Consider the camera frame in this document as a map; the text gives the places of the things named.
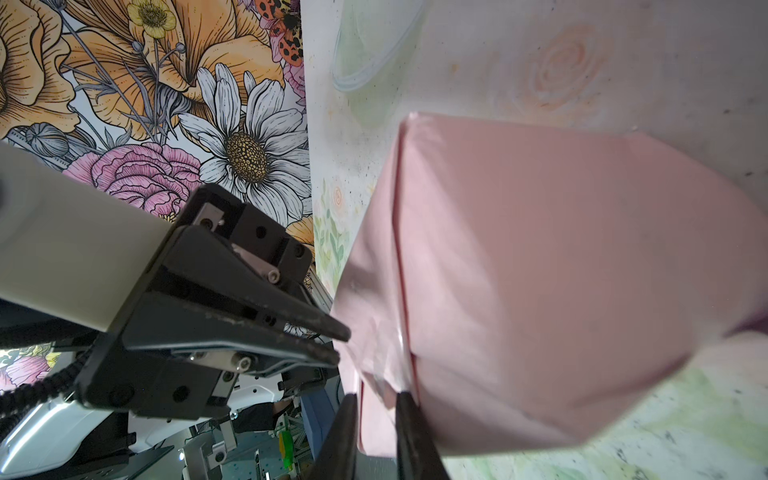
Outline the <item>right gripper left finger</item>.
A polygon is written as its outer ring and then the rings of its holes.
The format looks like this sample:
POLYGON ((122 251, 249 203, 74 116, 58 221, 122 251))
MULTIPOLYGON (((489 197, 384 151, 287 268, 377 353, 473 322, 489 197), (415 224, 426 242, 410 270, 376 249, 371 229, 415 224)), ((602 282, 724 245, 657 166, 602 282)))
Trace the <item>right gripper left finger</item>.
POLYGON ((347 394, 310 472, 310 480, 353 480, 359 430, 358 395, 347 394))

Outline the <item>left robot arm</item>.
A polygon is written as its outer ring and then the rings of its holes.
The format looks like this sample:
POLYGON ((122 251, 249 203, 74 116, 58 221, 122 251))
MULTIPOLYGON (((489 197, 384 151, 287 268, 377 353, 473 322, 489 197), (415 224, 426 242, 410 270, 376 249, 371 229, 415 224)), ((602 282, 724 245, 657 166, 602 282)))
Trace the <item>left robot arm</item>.
POLYGON ((86 185, 1 192, 1 344, 64 350, 1 396, 5 479, 107 476, 248 404, 249 375, 336 366, 349 330, 311 299, 310 249, 216 185, 174 222, 86 185))

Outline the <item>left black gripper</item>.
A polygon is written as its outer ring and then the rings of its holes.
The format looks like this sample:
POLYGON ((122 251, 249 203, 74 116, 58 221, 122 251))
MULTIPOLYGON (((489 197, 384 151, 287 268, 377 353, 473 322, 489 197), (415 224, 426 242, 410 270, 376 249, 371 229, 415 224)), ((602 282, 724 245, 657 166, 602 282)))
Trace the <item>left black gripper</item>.
POLYGON ((188 200, 74 387, 85 407, 221 417, 236 379, 334 367, 322 339, 350 330, 310 297, 307 247, 256 207, 206 185, 188 200))

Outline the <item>purple wrapping paper sheet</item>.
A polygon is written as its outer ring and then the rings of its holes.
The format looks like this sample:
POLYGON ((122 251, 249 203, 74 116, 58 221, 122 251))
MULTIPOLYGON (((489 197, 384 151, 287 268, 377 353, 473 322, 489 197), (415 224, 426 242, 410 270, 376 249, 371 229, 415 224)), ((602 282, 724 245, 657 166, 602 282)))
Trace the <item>purple wrapping paper sheet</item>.
POLYGON ((579 444, 767 316, 767 217, 642 134, 414 113, 332 313, 358 447, 409 392, 445 454, 579 444))

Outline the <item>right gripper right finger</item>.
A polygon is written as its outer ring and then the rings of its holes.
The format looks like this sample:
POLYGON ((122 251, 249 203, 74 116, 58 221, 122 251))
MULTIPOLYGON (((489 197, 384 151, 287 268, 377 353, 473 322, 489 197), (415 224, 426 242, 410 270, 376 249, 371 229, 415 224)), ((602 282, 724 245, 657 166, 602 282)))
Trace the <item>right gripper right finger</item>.
POLYGON ((449 480, 429 426, 409 392, 396 399, 397 471, 399 480, 449 480))

